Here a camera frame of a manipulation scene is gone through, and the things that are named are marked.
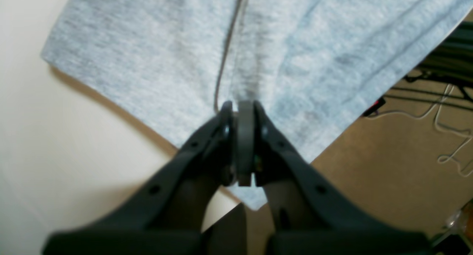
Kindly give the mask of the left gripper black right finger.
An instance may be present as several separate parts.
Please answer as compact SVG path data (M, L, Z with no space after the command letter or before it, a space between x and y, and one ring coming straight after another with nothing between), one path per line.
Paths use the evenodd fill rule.
M397 229L362 211L302 159L271 122L255 112L255 177L275 232L267 255L431 255L421 232Z

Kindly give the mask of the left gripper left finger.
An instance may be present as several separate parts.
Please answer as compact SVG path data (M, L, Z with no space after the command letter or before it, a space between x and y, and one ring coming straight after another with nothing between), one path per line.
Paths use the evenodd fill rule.
M208 203L235 182L232 102L200 127L135 194L103 218L52 234L44 255L200 255Z

